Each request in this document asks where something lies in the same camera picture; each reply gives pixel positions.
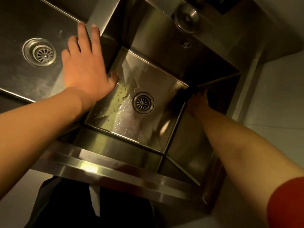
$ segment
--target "drain strainer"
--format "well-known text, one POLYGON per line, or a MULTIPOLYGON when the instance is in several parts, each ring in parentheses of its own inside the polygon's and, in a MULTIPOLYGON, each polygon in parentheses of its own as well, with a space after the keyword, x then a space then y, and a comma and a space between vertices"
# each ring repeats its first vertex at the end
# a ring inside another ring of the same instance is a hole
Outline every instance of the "drain strainer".
POLYGON ((48 66, 56 60, 56 50, 52 44, 42 38, 32 38, 22 47, 24 58, 35 66, 48 66))
POLYGON ((148 93, 138 93, 133 99, 133 107, 140 114, 150 113, 154 108, 154 99, 148 93))

